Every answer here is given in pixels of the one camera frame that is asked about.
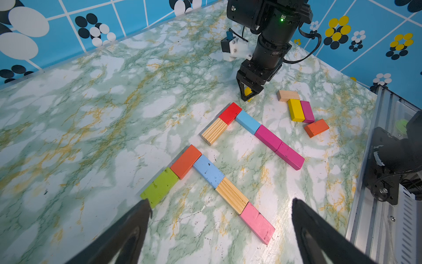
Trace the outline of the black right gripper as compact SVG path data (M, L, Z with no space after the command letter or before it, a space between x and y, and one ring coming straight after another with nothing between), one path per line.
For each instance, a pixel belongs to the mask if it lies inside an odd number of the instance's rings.
M253 97L260 94L266 82L271 81L281 66L282 62L279 62L274 69L262 68L255 61L245 60L236 75L241 99L250 101Z

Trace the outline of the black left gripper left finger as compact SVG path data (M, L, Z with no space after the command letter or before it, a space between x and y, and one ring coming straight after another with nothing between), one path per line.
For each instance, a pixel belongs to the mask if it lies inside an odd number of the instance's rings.
M71 258L69 264L137 264L152 218L149 200L141 200L94 242Z

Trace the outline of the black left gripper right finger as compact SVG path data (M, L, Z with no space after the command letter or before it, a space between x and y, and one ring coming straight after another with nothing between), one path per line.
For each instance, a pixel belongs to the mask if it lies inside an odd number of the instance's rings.
M304 264L373 264L300 199L292 200L292 223Z

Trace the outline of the small light blue block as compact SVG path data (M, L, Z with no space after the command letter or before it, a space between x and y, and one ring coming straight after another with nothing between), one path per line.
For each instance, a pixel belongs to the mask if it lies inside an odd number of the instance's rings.
M252 135L255 135L261 124L256 121L253 117L242 110L235 118L245 129L247 129Z

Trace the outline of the red block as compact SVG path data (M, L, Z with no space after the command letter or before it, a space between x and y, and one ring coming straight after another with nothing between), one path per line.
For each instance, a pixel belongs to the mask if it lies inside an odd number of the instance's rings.
M233 102L226 110L223 111L219 118L227 125L230 125L241 111L242 108Z

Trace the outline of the green block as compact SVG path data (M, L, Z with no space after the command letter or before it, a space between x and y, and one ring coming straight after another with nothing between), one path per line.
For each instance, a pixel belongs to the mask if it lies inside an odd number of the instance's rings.
M143 200L148 200L150 207L155 208L170 192L170 189L179 181L179 177L166 168L140 195Z

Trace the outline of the pink block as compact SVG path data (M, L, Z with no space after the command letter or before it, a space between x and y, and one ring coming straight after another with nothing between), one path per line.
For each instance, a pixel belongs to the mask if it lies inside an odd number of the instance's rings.
M250 202L247 203L240 217L262 243L269 244L275 228Z

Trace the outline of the orange-red block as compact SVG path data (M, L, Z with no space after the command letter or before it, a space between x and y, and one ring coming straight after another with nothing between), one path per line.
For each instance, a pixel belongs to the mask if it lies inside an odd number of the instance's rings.
M202 153L195 146L190 145L170 166L170 169L182 180L201 156Z

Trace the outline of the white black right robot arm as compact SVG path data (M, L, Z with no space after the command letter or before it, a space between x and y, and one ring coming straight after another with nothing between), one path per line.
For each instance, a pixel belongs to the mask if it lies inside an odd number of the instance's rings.
M303 24L312 22L313 13L307 1L229 1L227 17L258 36L257 46L251 49L248 41L229 29L222 39L223 58L244 59L236 80L243 101L260 94L284 64L292 64L285 56L289 43Z

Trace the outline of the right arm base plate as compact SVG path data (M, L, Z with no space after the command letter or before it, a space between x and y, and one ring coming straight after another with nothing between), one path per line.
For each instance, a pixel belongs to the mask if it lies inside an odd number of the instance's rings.
M380 202L398 204L401 177L422 170L422 132L411 129L398 139L376 127L370 142L364 185Z

